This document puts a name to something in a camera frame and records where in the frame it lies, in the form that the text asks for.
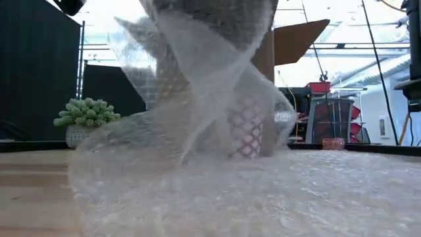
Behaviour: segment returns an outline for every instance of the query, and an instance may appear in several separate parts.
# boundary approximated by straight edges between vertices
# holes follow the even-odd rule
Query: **vase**
[[[66,144],[69,148],[76,148],[94,128],[88,128],[79,125],[70,125],[66,130]]]
[[[242,95],[228,113],[236,159],[256,159],[260,153],[264,115],[257,96]]]

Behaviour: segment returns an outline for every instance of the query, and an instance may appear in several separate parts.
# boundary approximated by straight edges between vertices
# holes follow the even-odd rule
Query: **wooden table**
[[[80,237],[68,187],[72,151],[0,153],[0,236]]]

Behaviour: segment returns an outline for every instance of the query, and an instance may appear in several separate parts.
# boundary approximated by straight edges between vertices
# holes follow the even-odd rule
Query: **cable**
[[[410,116],[410,112],[408,112],[409,114],[409,130],[410,130],[410,146],[414,145],[414,130],[412,129],[412,117]]]
[[[385,85],[384,78],[383,78],[382,67],[380,66],[379,55],[377,54],[376,43],[374,42],[373,32],[371,31],[371,25],[370,25],[370,21],[368,19],[366,5],[364,4],[364,0],[361,0],[361,3],[362,3],[362,8],[364,9],[364,14],[365,14],[366,21],[367,21],[368,31],[370,32],[370,38],[371,38],[371,42],[372,42],[372,45],[373,45],[374,54],[376,56],[377,66],[379,68],[380,80],[382,81],[383,92],[384,92],[384,96],[386,98],[387,113],[389,114],[389,119],[390,119],[390,122],[391,122],[391,125],[392,125],[393,135],[395,136],[395,143],[396,143],[396,145],[399,145],[399,141],[397,140],[395,123],[393,121],[392,112],[390,110],[389,97],[387,96],[386,85]]]
[[[306,23],[309,23],[309,19],[307,18],[307,12],[305,10],[303,0],[301,0],[301,5],[303,6],[305,21],[306,21]],[[313,46],[313,49],[314,49],[314,55],[316,56],[316,59],[317,59],[318,67],[319,67],[320,72],[321,72],[319,81],[326,82],[328,80],[328,72],[323,72],[322,63],[320,62],[320,59],[318,57],[317,49],[314,46],[314,42],[313,42],[312,46]],[[329,116],[329,120],[330,120],[330,128],[332,129],[332,137],[334,138],[335,137],[334,121],[333,121],[332,114],[331,114],[330,109],[329,109],[329,100],[328,100],[328,91],[327,90],[324,90],[324,95],[325,95],[325,99],[326,99],[326,108],[328,110],[328,116]]]
[[[404,10],[402,10],[402,9],[399,9],[399,8],[397,8],[397,7],[395,7],[395,6],[392,6],[390,3],[388,3],[387,1],[384,1],[384,0],[379,0],[379,1],[381,1],[384,5],[386,5],[386,6],[388,6],[388,7],[390,7],[391,9],[393,9],[393,10],[396,10],[396,11],[400,11],[400,12],[402,12],[402,13],[406,13],[406,11],[404,11]]]
[[[295,100],[294,93],[291,91],[291,89],[289,88],[288,84],[284,81],[284,78],[281,77],[281,72],[280,71],[278,71],[278,76],[281,78],[282,82],[285,84],[285,86],[287,87],[288,91],[292,95],[292,100],[294,101],[295,113],[298,113],[298,111],[297,111],[297,101]],[[298,121],[295,123],[295,137],[298,138]]]

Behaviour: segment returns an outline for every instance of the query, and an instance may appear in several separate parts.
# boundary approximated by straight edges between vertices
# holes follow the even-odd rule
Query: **black curtain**
[[[122,116],[144,112],[145,102],[117,66],[87,65],[84,70],[83,98],[103,99]]]
[[[64,140],[53,119],[76,97],[80,25],[45,0],[2,0],[0,31],[0,120]]]

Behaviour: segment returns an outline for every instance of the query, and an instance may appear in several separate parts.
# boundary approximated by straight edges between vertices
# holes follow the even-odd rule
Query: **potted plant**
[[[118,113],[114,113],[114,107],[102,99],[71,99],[66,104],[66,110],[61,111],[59,118],[54,120],[54,125],[67,127],[67,146],[75,148],[90,132],[120,118]]]

